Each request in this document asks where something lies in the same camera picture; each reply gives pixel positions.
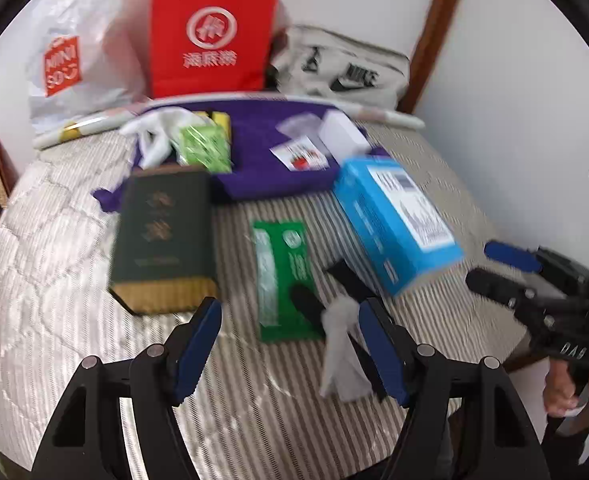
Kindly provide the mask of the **person's right hand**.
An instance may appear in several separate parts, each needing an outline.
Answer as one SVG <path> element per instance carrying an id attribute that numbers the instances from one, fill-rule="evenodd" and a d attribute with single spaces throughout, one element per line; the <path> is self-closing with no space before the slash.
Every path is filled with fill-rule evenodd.
<path id="1" fill-rule="evenodd" d="M 579 405 L 575 394 L 575 383 L 569 373 L 569 364 L 561 360 L 549 360 L 549 371 L 545 379 L 543 402 L 546 414 L 564 417 L 568 411 Z"/>

